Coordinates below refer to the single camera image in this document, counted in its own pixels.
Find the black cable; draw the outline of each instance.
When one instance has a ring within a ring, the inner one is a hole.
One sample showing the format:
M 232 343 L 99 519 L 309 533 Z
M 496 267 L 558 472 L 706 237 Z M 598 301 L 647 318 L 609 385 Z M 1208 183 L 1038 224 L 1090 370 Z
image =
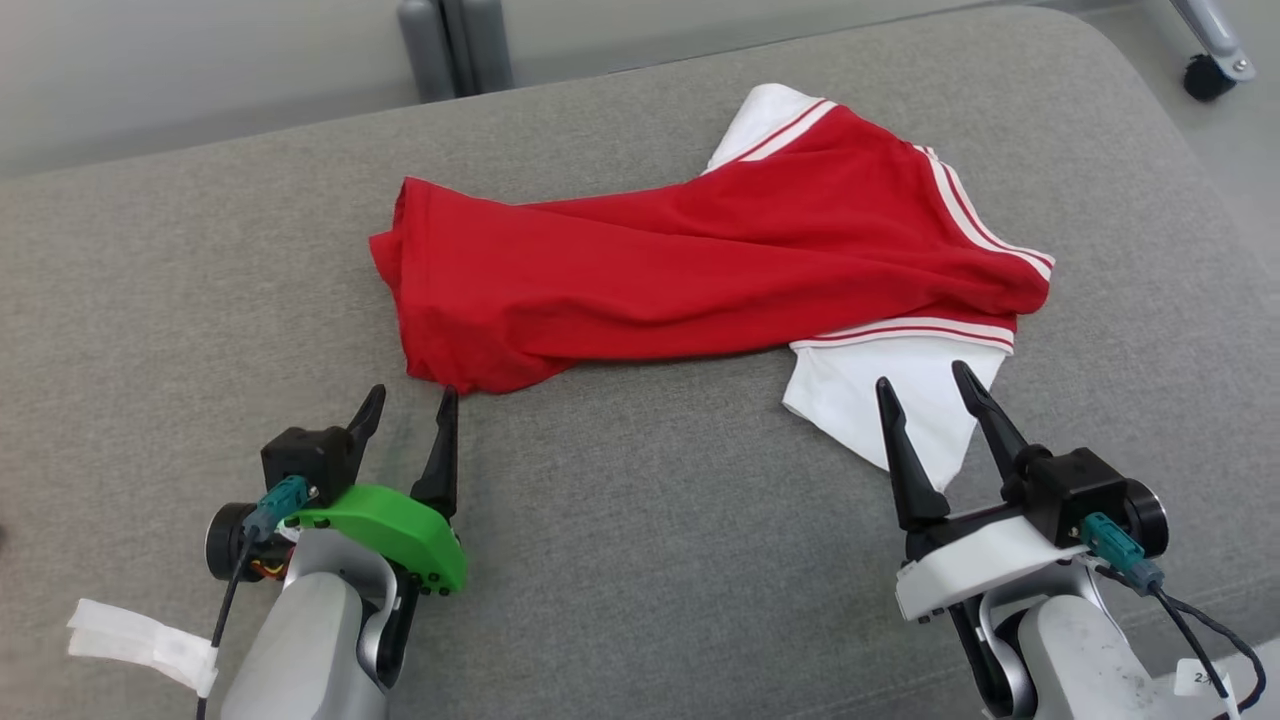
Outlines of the black cable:
M 1204 615 L 1204 612 L 1202 612 L 1201 610 L 1190 605 L 1187 605 L 1185 602 L 1178 600 L 1176 597 L 1169 594 L 1166 594 L 1165 597 L 1169 598 L 1170 605 L 1176 607 L 1179 612 L 1185 612 L 1192 618 L 1196 618 L 1206 628 L 1213 630 L 1215 633 L 1230 641 L 1231 644 L 1235 646 L 1235 650 L 1240 651 L 1240 655 L 1249 659 L 1249 662 L 1253 664 L 1253 674 L 1257 675 L 1258 679 L 1253 683 L 1253 691 L 1251 691 L 1249 694 L 1247 694 L 1244 700 L 1242 700 L 1240 703 L 1236 705 L 1236 708 L 1244 711 L 1257 705 L 1258 700 L 1262 697 L 1262 692 L 1267 689 L 1267 671 L 1266 669 L 1262 667 L 1262 659 L 1258 657 L 1258 653 L 1252 647 L 1249 647 L 1249 643 L 1244 642 L 1240 638 L 1240 635 L 1233 633 L 1226 625 L 1219 623 L 1217 620 L 1210 618 L 1208 615 Z M 1213 720 L 1226 720 L 1226 714 L 1224 712 L 1217 717 L 1215 717 Z
M 227 580 L 227 592 L 223 594 L 223 606 L 218 610 L 218 623 L 214 625 L 214 635 L 209 638 L 209 647 L 218 650 L 218 646 L 223 643 L 223 632 L 227 630 L 227 616 L 232 612 L 232 600 L 236 598 L 236 585 L 239 584 L 239 577 L 244 573 L 244 565 L 248 562 L 248 553 L 253 550 L 253 541 L 257 539 L 257 528 L 250 528 L 244 533 L 244 544 L 241 546 L 239 557 L 236 559 L 236 569 L 232 571 L 232 579 Z M 209 705 L 207 698 L 196 700 L 196 720 L 205 720 L 205 706 Z
M 1213 689 L 1217 691 L 1217 697 L 1226 700 L 1230 696 L 1230 693 L 1226 692 L 1226 685 L 1222 684 L 1222 678 L 1217 675 L 1217 669 L 1213 667 L 1213 661 L 1208 659 L 1208 653 L 1204 652 L 1204 648 L 1199 644 L 1199 639 L 1196 637 L 1196 633 L 1193 633 L 1190 626 L 1187 624 L 1187 619 L 1183 618 L 1181 614 L 1174 609 L 1174 605 L 1171 602 L 1169 602 L 1169 596 L 1165 594 L 1165 591 L 1160 589 L 1158 583 L 1151 583 L 1147 587 L 1147 589 L 1151 591 L 1152 597 L 1160 601 L 1160 605 L 1165 609 L 1165 612 L 1169 612 L 1169 616 L 1174 619 L 1174 624 L 1178 625 L 1178 629 L 1183 633 L 1183 637 L 1187 638 L 1187 643 L 1192 646 L 1192 651 L 1196 652 L 1196 657 L 1198 657 L 1201 665 L 1204 666 L 1204 673 L 1208 674 L 1210 682 L 1213 683 Z

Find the gray cushion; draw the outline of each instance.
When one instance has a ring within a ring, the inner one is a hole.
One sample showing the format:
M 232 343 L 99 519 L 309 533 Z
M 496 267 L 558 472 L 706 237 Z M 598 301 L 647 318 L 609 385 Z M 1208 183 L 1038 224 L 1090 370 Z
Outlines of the gray cushion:
M 0 186 L 0 716 L 192 712 L 154 671 L 67 659 L 63 624 L 83 596 L 207 634 L 205 525 L 261 492 L 280 429 L 343 421 L 385 382 L 362 479 L 421 471 L 439 391 L 403 375 L 365 241 L 402 176 L 506 201 L 682 181 L 765 81 L 937 147 L 995 232 L 1057 256 L 997 397 L 1156 488 L 1170 592 L 1280 633 L 1263 279 L 1115 47 L 998 9 Z M 594 365 L 466 398 L 471 584 L 420 603 L 393 717 L 977 716 L 948 624 L 897 615 L 884 474 L 782 409 L 791 363 Z M 975 445 L 952 505 L 996 488 Z M 242 589 L 215 708 L 274 594 Z M 1111 596 L 1152 671 L 1185 656 L 1153 603 Z

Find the floor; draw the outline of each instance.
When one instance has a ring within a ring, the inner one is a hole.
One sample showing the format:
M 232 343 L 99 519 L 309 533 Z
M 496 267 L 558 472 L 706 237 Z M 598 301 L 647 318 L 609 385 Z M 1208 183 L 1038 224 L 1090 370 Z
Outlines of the floor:
M 1280 268 L 1280 44 L 1275 42 L 1280 1 L 1221 0 L 1221 5 L 1258 78 L 1207 105 L 1181 88 L 1181 68 L 1199 53 L 1199 44 L 1169 0 L 1119 3 L 1078 14 L 1142 73 L 1213 178 L 1243 241 L 1274 278 Z M 1280 307 L 1276 299 L 1272 293 L 1272 307 Z

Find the caster wheel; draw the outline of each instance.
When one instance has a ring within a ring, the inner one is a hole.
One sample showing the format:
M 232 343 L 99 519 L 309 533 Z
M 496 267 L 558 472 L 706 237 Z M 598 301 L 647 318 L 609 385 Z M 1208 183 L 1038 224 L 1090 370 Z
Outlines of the caster wheel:
M 1222 69 L 1217 67 L 1213 58 L 1196 55 L 1187 65 L 1183 87 L 1187 88 L 1188 95 L 1201 102 L 1211 102 L 1235 87 L 1235 81 L 1222 74 Z

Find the folded shirt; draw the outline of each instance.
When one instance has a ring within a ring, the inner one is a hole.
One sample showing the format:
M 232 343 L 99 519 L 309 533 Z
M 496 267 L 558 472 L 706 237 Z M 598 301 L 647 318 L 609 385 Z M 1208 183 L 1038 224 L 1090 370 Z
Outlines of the folded shirt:
M 780 85 L 689 182 L 517 206 L 406 178 L 370 246 L 411 375 L 509 392 L 581 360 L 790 343 L 791 411 L 883 468 L 890 377 L 940 488 L 974 427 L 950 361 L 989 384 L 1053 266 L 983 225 L 931 149 Z

